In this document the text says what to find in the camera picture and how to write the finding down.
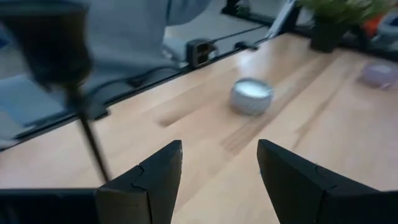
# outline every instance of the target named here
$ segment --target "wood grain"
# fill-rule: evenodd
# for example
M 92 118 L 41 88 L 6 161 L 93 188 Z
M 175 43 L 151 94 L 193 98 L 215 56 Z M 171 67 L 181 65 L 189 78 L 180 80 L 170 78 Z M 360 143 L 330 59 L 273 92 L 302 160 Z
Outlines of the wood grain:
M 111 107 L 95 123 L 114 177 L 173 139 L 183 172 L 173 223 L 278 223 L 256 160 L 269 139 L 380 190 L 398 189 L 398 92 L 356 79 L 375 58 L 319 54 L 282 35 Z M 254 77 L 274 87 L 261 116 L 232 112 L 229 91 Z M 76 123 L 0 153 L 0 187 L 97 187 Z

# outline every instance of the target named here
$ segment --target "silver bowl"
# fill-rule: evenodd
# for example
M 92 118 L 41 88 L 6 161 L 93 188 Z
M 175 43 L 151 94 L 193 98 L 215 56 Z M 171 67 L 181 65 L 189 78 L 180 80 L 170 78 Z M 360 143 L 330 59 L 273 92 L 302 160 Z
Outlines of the silver bowl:
M 229 103 L 234 110 L 255 116 L 268 109 L 273 96 L 272 88 L 265 82 L 243 78 L 232 87 Z

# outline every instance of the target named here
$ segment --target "black desk mount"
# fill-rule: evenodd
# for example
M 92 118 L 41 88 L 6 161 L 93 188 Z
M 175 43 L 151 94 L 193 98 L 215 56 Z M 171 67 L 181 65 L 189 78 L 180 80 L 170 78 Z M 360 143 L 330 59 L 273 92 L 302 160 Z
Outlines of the black desk mount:
M 16 38 L 34 80 L 46 89 L 60 88 L 80 120 L 103 180 L 110 175 L 95 140 L 80 86 L 92 62 L 85 45 L 88 6 L 71 1 L 1 1 L 0 21 Z

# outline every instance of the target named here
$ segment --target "gray fabric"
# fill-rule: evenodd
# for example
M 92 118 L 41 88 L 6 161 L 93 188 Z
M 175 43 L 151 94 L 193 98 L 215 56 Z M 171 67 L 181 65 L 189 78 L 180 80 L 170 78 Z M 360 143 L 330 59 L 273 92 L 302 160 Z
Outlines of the gray fabric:
M 23 75 L 0 80 L 0 106 L 25 127 L 66 113 L 59 102 Z
M 2 106 L 0 106 L 0 124 L 0 139 L 2 140 L 13 140 L 18 134 L 33 128 L 33 126 L 26 128 L 15 122 Z
M 165 27 L 194 19 L 210 0 L 92 0 L 88 45 L 95 61 L 93 76 L 128 77 L 172 65 L 163 56 Z
M 164 39 L 164 49 L 172 55 L 172 59 L 176 62 L 184 62 L 186 59 L 185 55 L 185 42 L 172 37 L 166 37 Z

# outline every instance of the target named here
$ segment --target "black cable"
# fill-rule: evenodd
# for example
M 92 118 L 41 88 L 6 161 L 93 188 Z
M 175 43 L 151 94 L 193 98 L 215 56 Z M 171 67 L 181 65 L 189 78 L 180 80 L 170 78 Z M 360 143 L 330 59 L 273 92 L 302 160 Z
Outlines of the black cable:
M 150 75 L 151 73 L 157 72 L 159 70 L 163 70 L 163 69 L 171 69 L 171 70 L 175 70 L 176 72 L 179 72 L 179 68 L 174 67 L 174 66 L 161 66 L 161 67 L 157 67 L 157 68 L 153 68 L 147 72 L 144 72 L 138 76 L 135 77 L 126 77 L 126 78 L 119 78 L 116 80 L 112 80 L 109 82 L 106 82 L 104 84 L 101 84 L 99 86 L 96 86 L 94 89 L 92 89 L 88 94 L 87 97 L 93 97 L 97 94 L 97 92 L 99 92 L 101 89 L 113 85 L 115 83 L 127 83 L 127 82 L 133 82 L 133 81 L 139 81 L 139 80 L 144 80 L 148 75 Z
M 101 149 L 98 145 L 98 141 L 95 139 L 94 132 L 90 127 L 87 116 L 87 104 L 85 97 L 80 93 L 77 86 L 72 86 L 66 89 L 68 96 L 68 104 L 72 106 L 80 120 L 81 127 L 86 137 L 86 141 L 90 145 L 90 151 L 93 154 L 99 170 L 101 171 L 102 178 L 105 183 L 111 180 L 111 176 L 108 171 L 108 167 L 103 159 Z
M 268 39 L 269 39 L 268 37 L 263 38 L 263 39 L 259 39 L 259 40 L 257 40 L 255 43 L 253 43 L 253 44 L 254 44 L 254 45 L 259 45 L 259 44 L 263 43 L 264 41 L 266 41 L 266 40 L 268 40 Z
M 225 39 L 228 39 L 228 38 L 231 38 L 231 37 L 235 37 L 235 36 L 237 36 L 237 35 L 245 34 L 245 33 L 247 33 L 247 32 L 255 31 L 255 30 L 258 30 L 258 29 L 261 29 L 261 28 L 264 28 L 264 27 L 265 27 L 264 25 L 261 25 L 261 26 L 259 26 L 259 27 L 255 27 L 255 28 L 252 28 L 252 29 L 243 30 L 243 31 L 241 31 L 241 32 L 237 32 L 237 33 L 234 33 L 234 34 L 226 35 L 226 36 L 224 36 L 224 37 L 219 37 L 219 38 L 213 39 L 213 40 L 211 40 L 211 41 L 212 41 L 213 43 L 215 43 L 215 42 L 220 41 L 220 40 L 225 40 Z

